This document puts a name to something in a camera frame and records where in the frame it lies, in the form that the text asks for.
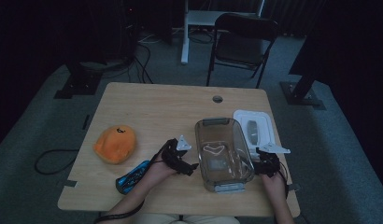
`clear plastic container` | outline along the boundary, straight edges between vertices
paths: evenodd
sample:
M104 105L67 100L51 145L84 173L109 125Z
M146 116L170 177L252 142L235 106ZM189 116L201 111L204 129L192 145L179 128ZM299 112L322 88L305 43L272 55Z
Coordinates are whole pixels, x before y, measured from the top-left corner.
M204 186L218 193L245 190L254 176L240 124L235 119L202 119L195 125Z

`person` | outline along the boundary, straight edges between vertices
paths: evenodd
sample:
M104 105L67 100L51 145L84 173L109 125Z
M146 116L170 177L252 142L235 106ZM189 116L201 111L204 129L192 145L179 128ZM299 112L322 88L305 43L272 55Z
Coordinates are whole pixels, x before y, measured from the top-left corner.
M136 213L137 208L141 207L145 198L151 189L162 183L168 176L175 174L177 171L168 167L161 158L161 153L155 159L155 162L149 167L143 178L134 188L126 194L115 206L113 206L105 216L116 216L117 214ZM278 224L294 223L291 216L291 210L288 207L285 195L285 185L283 178L279 173L272 177L268 175L260 175L264 184L265 191L268 195L271 205L273 206L275 217ZM97 221L99 224L150 224L150 223L220 223L220 224L237 224L239 223L234 217L211 217L211 216L185 216L184 221L178 221L179 216L156 215L156 214L134 214L126 218L110 219Z

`container lid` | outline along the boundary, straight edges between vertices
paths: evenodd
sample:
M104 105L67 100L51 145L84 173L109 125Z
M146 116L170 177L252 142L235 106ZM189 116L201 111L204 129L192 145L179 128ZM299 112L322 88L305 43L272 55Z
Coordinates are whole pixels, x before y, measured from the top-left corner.
M268 114L259 111L236 110L233 117L241 124L253 160L259 157L256 147L276 143L273 124Z

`orange plush toy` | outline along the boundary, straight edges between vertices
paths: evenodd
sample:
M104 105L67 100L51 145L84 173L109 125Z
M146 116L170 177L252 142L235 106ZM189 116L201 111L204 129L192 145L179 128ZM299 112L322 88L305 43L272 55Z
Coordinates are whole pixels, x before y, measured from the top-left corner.
M135 145L134 130L127 125L118 125L104 130L93 149L102 160L119 164L131 156Z

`black chair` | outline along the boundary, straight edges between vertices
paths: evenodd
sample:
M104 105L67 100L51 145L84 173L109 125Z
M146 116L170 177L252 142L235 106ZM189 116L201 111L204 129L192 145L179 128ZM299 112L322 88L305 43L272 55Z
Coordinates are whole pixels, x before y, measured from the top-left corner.
M251 78L255 77L262 65L256 84L258 89L270 49L277 35L278 24L275 21L236 13L220 15L215 21L214 43L206 85L209 86L215 64L254 70Z

